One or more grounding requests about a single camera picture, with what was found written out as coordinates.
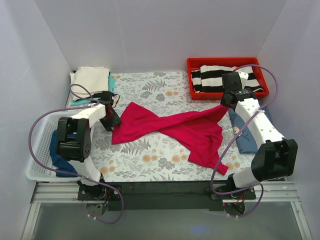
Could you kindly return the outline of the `crimson red t shirt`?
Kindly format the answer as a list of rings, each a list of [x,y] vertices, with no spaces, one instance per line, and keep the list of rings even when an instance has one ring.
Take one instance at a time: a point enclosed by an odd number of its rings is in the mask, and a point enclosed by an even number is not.
[[[160,117],[131,102],[120,117],[121,124],[113,129],[111,143],[128,143],[159,132],[187,148],[190,151],[189,162],[206,168],[217,168],[220,174],[225,175],[228,167],[218,163],[218,150],[223,141],[223,129],[218,123],[227,111],[227,107],[218,105],[204,111]]]

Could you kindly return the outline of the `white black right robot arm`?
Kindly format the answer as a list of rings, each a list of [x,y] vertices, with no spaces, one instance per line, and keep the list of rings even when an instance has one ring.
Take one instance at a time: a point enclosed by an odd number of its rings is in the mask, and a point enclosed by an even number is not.
[[[247,79],[244,72],[222,75],[223,96],[221,104],[237,113],[246,123],[257,147],[251,165],[231,174],[226,181],[227,195],[237,199],[245,188],[260,182],[291,176],[294,172],[298,144],[279,133],[261,109],[255,93],[244,89],[242,82]]]

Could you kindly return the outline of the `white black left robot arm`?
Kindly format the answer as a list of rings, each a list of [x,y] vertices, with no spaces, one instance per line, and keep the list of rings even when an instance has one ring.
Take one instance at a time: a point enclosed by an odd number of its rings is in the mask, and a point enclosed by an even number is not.
[[[121,124],[115,112],[120,96],[110,91],[103,91],[99,103],[89,104],[87,108],[70,117],[61,117],[57,124],[56,153],[70,163],[81,176],[81,183],[90,186],[89,194],[95,200],[106,196],[106,187],[99,183],[102,174],[94,166],[90,157],[92,149],[92,128],[101,123],[106,131],[113,131]]]

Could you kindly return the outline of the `black white striped shirt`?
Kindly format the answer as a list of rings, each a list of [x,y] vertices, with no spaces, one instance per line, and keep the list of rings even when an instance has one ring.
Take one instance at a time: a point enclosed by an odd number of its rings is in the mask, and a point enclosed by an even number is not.
[[[202,65],[200,69],[191,71],[193,88],[196,93],[223,93],[222,75],[237,71],[249,74],[247,81],[241,80],[243,89],[250,89],[254,93],[264,91],[251,66],[237,70],[236,66]]]

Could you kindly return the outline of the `teal folded shirt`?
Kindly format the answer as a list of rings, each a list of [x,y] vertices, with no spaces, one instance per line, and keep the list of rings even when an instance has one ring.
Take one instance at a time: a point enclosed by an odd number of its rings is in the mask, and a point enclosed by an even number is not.
[[[112,74],[109,74],[108,77],[108,89],[113,93],[114,92],[114,88],[115,88],[115,83],[116,83],[116,79],[113,78]],[[93,99],[94,100],[99,100],[100,97],[98,96],[98,93],[93,94]],[[78,99],[78,100],[72,100],[71,101],[71,106],[80,106],[80,105],[85,105],[85,104],[89,104],[91,102],[91,100],[87,97],[85,99]]]

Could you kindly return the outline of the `cream folded shirt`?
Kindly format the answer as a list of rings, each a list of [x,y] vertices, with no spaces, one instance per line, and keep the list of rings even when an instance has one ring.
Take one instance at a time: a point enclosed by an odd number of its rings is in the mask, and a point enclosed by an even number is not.
[[[110,70],[108,68],[84,66],[69,75],[71,84],[83,86],[92,95],[109,90]]]

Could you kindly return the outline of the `red plastic tray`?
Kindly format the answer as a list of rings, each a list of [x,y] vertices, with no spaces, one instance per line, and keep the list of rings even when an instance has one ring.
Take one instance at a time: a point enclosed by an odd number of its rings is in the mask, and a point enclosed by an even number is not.
[[[192,71],[199,70],[202,65],[218,65],[225,67],[240,67],[244,65],[259,65],[258,59],[255,57],[190,57],[186,60],[188,81],[189,81],[189,92],[191,99],[194,101],[204,101],[204,100],[221,100],[222,92],[203,92],[196,93],[192,84]],[[263,72],[258,67],[252,68],[253,73],[259,85],[262,87],[263,92],[256,93],[258,99],[262,99],[269,94],[269,89],[265,81]]]

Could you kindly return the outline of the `floral patterned table mat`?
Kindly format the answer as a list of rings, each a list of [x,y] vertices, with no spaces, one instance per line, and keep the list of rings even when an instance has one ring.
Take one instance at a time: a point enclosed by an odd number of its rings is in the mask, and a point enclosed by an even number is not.
[[[177,72],[112,73],[117,106],[121,115],[134,102],[156,115],[170,116],[204,111],[217,100],[192,100],[188,74]],[[225,180],[226,175],[189,162],[190,151],[175,139],[154,132],[138,140],[112,144],[112,133],[94,126],[91,158],[107,182],[207,181]]]

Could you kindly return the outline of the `grey blue folded shirt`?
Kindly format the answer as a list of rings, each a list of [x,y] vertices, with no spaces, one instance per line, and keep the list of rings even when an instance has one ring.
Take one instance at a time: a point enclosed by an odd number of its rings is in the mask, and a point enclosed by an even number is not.
[[[237,135],[245,125],[245,121],[231,108],[228,110],[228,114],[234,135]],[[242,131],[235,141],[240,154],[256,154],[258,151],[256,141],[248,127]]]

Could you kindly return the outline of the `navy blue shirt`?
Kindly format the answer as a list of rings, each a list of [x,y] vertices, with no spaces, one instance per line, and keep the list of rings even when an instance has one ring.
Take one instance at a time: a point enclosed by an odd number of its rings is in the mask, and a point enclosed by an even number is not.
[[[56,142],[57,142],[57,130],[54,130],[51,135],[49,144],[49,154],[52,160],[52,165],[56,167],[58,171],[77,173],[75,168],[61,156],[56,153]]]

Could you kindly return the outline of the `white plastic laundry basket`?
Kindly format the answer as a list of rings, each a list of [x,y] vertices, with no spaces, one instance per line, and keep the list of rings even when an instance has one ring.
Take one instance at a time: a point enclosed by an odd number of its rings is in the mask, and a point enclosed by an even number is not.
[[[57,170],[53,166],[49,149],[52,133],[58,128],[58,120],[61,117],[71,117],[78,112],[79,110],[54,112],[36,124],[39,129],[34,128],[29,135],[31,158],[26,172],[28,179],[49,183],[69,183],[82,180],[77,173]]]

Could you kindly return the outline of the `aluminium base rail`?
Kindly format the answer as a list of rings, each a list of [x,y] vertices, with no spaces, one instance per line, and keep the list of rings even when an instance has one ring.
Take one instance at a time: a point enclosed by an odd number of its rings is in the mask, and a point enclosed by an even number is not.
[[[208,181],[115,182],[95,199],[76,183],[38,183],[25,240],[310,240],[295,186],[269,181],[241,199]]]

